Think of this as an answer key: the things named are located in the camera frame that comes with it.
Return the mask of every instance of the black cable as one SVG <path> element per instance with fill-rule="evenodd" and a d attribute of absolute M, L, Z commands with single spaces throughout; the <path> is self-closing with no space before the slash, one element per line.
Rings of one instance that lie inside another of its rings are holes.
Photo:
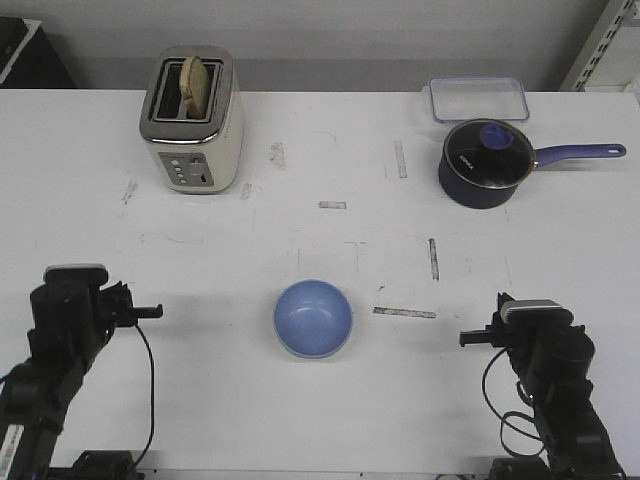
<path fill-rule="evenodd" d="M 504 448 L 504 451 L 507 452 L 509 455 L 511 455 L 513 458 L 537 458 L 540 456 L 540 454 L 544 451 L 544 445 L 542 445 L 542 447 L 540 447 L 540 450 L 538 450 L 536 453 L 532 453 L 532 454 L 526 454 L 526 453 L 519 453 L 516 452 L 515 450 L 512 450 L 511 448 L 509 448 L 507 446 L 507 444 L 504 442 L 504 426 L 507 423 L 507 418 L 509 417 L 518 417 L 521 418 L 523 420 L 526 420 L 529 423 L 533 423 L 533 417 L 531 417 L 530 415 L 527 415 L 526 413 L 522 413 L 522 412 L 517 412 L 515 410 L 510 410 L 508 412 L 505 412 L 505 414 L 502 416 L 502 420 L 500 421 L 500 443 L 502 444 L 502 448 Z"/>
<path fill-rule="evenodd" d="M 498 360 L 498 358 L 500 358 L 506 351 L 507 351 L 506 348 L 503 348 L 502 350 L 500 350 L 491 359 L 491 361 L 487 364 L 487 368 L 484 369 L 484 373 L 482 374 L 482 396 L 484 397 L 484 401 L 489 406 L 489 409 L 493 412 L 493 414 L 496 417 L 498 417 L 498 419 L 500 419 L 500 422 L 504 423 L 504 425 L 508 426 L 512 430 L 515 430 L 516 432 L 518 432 L 518 433 L 520 433 L 520 434 L 524 435 L 525 437 L 528 437 L 528 438 L 530 438 L 532 440 L 541 440 L 541 438 L 538 437 L 537 435 L 533 435 L 533 434 L 531 434 L 529 432 L 525 432 L 524 430 L 522 430 L 522 429 L 516 427 L 515 425 L 513 425 L 512 423 L 508 422 L 502 415 L 500 415 L 498 413 L 498 411 L 495 409 L 495 407 L 491 403 L 491 400 L 489 400 L 489 396 L 487 395 L 487 375 L 489 374 L 489 370 L 491 370 L 491 367 L 493 366 L 494 363 L 496 363 L 496 360 Z"/>
<path fill-rule="evenodd" d="M 151 368 L 151 402 L 150 402 L 150 411 L 151 411 L 151 427 L 149 429 L 149 438 L 147 440 L 147 444 L 145 445 L 144 449 L 142 450 L 142 453 L 140 453 L 140 456 L 138 457 L 138 459 L 133 462 L 133 465 L 131 466 L 130 470 L 134 470 L 142 461 L 142 459 L 144 458 L 144 456 L 147 454 L 147 452 L 149 451 L 149 447 L 151 446 L 151 441 L 153 440 L 153 434 L 155 431 L 155 377 L 156 377 L 156 373 L 155 373 L 155 366 L 153 363 L 153 353 L 151 353 L 151 346 L 149 346 L 149 342 L 147 341 L 147 337 L 144 336 L 144 333 L 142 333 L 142 329 L 140 328 L 139 325 L 134 325 L 135 329 L 138 331 L 138 333 L 140 334 L 140 337 L 142 338 L 142 341 L 144 342 L 145 347 L 147 347 L 147 353 L 149 354 L 149 366 Z"/>

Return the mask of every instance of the toaster slot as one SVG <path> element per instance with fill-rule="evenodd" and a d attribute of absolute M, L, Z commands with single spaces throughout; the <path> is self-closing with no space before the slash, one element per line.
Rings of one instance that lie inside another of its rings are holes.
<path fill-rule="evenodd" d="M 180 71 L 184 59 L 171 59 L 165 61 L 162 66 L 162 74 L 155 92 L 155 100 L 153 105 L 153 115 L 151 120 L 154 122 L 194 122 L 206 123 L 210 121 L 215 106 L 216 89 L 222 63 L 202 59 L 207 69 L 209 78 L 211 79 L 211 89 L 209 91 L 209 100 L 207 103 L 207 114 L 204 118 L 191 118 L 187 111 L 187 105 L 182 100 L 180 94 Z"/>

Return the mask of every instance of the blue bowl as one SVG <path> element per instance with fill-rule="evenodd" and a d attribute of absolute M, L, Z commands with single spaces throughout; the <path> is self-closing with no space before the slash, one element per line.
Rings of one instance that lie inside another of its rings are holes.
<path fill-rule="evenodd" d="M 305 358 L 322 358 L 337 351 L 353 324 L 345 296 L 320 280 L 304 280 L 287 288 L 278 299 L 273 320 L 285 348 Z"/>

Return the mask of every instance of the plastic container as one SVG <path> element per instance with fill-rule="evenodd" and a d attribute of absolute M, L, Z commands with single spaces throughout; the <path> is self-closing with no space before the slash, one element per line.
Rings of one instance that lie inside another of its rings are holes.
<path fill-rule="evenodd" d="M 434 78 L 428 90 L 433 118 L 440 123 L 476 118 L 525 121 L 529 108 L 520 80 L 513 77 Z"/>

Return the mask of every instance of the purple handle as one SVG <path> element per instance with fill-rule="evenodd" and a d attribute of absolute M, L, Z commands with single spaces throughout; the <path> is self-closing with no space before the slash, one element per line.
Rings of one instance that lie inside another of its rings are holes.
<path fill-rule="evenodd" d="M 623 157 L 627 153 L 624 145 L 619 143 L 594 143 L 591 145 L 557 145 L 555 147 L 539 148 L 536 150 L 536 166 L 566 158 L 609 158 Z"/>

